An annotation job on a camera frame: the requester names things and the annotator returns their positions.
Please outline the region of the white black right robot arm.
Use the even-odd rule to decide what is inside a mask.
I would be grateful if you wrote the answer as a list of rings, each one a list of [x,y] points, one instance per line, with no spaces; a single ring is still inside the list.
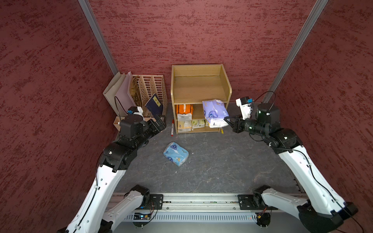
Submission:
[[[225,122],[235,133],[248,132],[259,136],[286,163],[307,194],[306,199],[297,199],[267,185],[259,187],[249,199],[255,208],[262,210],[257,214],[259,226],[263,224],[262,215],[270,218],[266,210],[276,208],[299,219],[311,233],[330,233],[358,212],[358,208],[346,202],[320,173],[298,135],[280,126],[277,107],[260,103],[255,118],[251,118],[254,105],[251,99],[237,99],[236,105],[241,115],[226,116]]]

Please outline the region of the beige paper folders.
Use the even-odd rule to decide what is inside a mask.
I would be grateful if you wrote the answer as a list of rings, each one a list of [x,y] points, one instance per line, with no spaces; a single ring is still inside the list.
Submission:
[[[136,106],[134,99],[130,94],[130,84],[132,79],[133,75],[131,72],[128,72],[127,74],[121,74],[118,72],[103,92],[104,97],[117,116],[126,116],[126,111],[130,107]]]

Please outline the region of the blue tissue pack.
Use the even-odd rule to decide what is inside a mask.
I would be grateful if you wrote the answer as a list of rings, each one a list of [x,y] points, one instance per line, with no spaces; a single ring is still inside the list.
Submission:
[[[187,160],[189,152],[176,142],[171,142],[164,150],[163,155],[180,167]]]

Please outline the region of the yellow white tissue pack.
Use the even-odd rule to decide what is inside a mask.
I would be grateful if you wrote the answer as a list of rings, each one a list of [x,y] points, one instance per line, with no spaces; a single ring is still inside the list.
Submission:
[[[192,131],[192,113],[177,114],[177,130],[178,133]]]

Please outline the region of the dark blue book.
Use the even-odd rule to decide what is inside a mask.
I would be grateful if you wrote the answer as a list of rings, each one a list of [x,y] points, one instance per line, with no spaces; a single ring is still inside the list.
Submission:
[[[146,102],[145,107],[150,111],[153,116],[163,115],[163,103],[157,94],[153,94]]]

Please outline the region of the wooden lattice file organizer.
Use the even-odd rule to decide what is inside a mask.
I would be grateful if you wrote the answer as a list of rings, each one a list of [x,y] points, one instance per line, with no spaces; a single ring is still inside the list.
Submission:
[[[145,106],[154,94],[157,95],[159,102],[163,104],[163,114],[167,113],[168,97],[163,75],[132,75],[129,88],[130,96],[135,101],[136,106],[140,106],[143,109],[145,121],[149,119],[155,120]]]

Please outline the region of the orange tissue pack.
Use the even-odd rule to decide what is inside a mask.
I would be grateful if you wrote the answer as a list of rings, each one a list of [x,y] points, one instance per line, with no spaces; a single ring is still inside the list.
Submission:
[[[193,114],[194,108],[192,104],[178,104],[175,106],[176,114],[186,115]]]

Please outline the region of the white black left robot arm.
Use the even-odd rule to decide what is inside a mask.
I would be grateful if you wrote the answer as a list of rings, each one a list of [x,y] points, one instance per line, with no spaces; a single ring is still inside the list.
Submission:
[[[120,123],[119,137],[103,150],[95,180],[83,204],[71,223],[59,230],[60,233],[112,233],[134,210],[150,211],[158,206],[152,201],[149,189],[136,185],[121,202],[106,210],[138,150],[167,126],[164,115],[144,121],[141,115],[132,114]]]

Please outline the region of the purple tissue pack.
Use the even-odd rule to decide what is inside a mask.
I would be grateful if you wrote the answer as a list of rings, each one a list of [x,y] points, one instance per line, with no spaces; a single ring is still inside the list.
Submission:
[[[204,117],[208,122],[210,128],[222,128],[228,126],[224,120],[229,116],[225,108],[224,102],[214,99],[210,101],[203,101]]]

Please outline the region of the wooden shelf unit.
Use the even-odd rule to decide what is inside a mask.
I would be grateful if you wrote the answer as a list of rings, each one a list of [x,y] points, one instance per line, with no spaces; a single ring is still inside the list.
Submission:
[[[223,64],[172,65],[171,100],[176,133],[180,133],[178,105],[191,104],[192,119],[202,120],[203,101],[218,99],[228,107],[231,95],[232,87]]]

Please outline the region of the small green tissue pack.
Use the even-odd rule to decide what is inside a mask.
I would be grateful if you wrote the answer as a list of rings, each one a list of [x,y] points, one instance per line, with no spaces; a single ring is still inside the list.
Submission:
[[[200,128],[205,128],[206,123],[204,119],[194,119],[192,121],[192,129],[200,129]]]

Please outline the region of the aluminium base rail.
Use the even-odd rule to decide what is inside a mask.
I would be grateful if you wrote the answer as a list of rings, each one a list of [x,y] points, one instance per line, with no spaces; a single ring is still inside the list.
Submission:
[[[276,212],[296,216],[296,207],[307,202],[306,194],[283,194],[270,189],[268,204],[256,204],[254,195],[233,193],[150,194],[145,207],[135,207],[139,197],[115,193],[103,219],[116,229],[122,222],[142,228],[149,222],[252,223],[266,228]]]

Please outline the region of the red white marker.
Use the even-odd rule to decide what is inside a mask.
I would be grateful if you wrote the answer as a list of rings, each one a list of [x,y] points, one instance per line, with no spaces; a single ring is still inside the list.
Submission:
[[[171,136],[174,136],[174,119],[172,120],[171,124]]]

